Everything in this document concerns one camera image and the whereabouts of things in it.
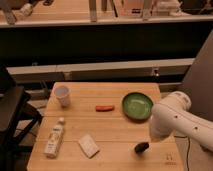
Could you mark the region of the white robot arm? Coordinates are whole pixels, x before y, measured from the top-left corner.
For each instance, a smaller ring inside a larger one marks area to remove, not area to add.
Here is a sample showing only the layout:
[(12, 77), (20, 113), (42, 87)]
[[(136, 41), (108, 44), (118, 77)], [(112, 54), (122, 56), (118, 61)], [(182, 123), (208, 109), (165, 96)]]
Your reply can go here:
[(189, 112), (187, 94), (175, 91), (155, 103), (149, 120), (150, 138), (161, 141), (176, 130), (213, 152), (213, 122)]

